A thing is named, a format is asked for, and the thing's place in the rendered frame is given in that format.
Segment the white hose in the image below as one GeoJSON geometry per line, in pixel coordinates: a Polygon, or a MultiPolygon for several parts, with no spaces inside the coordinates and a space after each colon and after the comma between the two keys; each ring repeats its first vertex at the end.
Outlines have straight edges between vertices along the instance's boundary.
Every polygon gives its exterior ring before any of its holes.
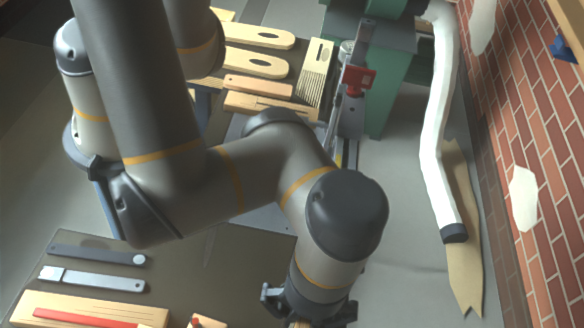
{"type": "Polygon", "coordinates": [[[444,126],[450,112],[458,70],[460,39],[454,7],[444,0],[430,0],[421,16],[434,26],[434,77],[420,140],[420,163],[438,227],[462,223],[456,201],[442,166],[444,126]]]}

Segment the gray table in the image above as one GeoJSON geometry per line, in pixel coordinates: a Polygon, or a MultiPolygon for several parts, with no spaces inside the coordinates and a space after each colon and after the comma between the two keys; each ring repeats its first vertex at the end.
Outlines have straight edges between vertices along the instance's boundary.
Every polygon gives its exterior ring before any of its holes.
{"type": "MultiPolygon", "coordinates": [[[[144,250],[145,268],[101,263],[42,254],[2,322],[8,322],[24,289],[60,293],[170,310],[168,328],[185,328],[193,312],[223,321],[230,328],[275,328],[274,319],[259,302],[264,282],[278,286],[287,275],[296,237],[232,224],[221,225],[207,268],[203,248],[207,232],[144,250]],[[44,265],[119,275],[147,282],[144,293],[134,294],[39,281],[44,265]]],[[[51,242],[133,251],[124,241],[59,230],[51,242]]]]}

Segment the green machine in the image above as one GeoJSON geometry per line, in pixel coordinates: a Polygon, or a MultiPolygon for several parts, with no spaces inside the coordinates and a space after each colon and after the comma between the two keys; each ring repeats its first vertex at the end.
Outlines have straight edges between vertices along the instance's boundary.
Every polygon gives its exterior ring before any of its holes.
{"type": "Polygon", "coordinates": [[[362,17],[377,22],[365,61],[377,71],[366,91],[365,133],[379,140],[403,81],[430,86],[434,43],[416,35],[415,17],[429,0],[319,0],[327,6],[321,38],[339,46],[354,40],[362,17]]]}

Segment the brush bristles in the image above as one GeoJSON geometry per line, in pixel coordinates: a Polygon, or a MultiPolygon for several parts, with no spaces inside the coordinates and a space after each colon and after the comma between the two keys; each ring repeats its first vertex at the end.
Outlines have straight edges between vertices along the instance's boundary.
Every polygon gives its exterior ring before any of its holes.
{"type": "Polygon", "coordinates": [[[319,108],[325,82],[326,74],[303,70],[298,78],[296,95],[310,106],[319,108]]]}

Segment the blue clip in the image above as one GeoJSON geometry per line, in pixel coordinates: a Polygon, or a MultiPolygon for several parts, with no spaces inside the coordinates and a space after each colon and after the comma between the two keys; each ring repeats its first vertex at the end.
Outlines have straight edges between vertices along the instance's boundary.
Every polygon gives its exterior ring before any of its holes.
{"type": "Polygon", "coordinates": [[[567,61],[569,63],[578,64],[576,56],[574,56],[574,52],[572,52],[571,48],[566,47],[566,41],[564,41],[564,38],[561,34],[558,34],[558,36],[556,36],[554,39],[554,44],[550,44],[548,47],[550,47],[550,51],[552,52],[554,58],[567,61]]]}

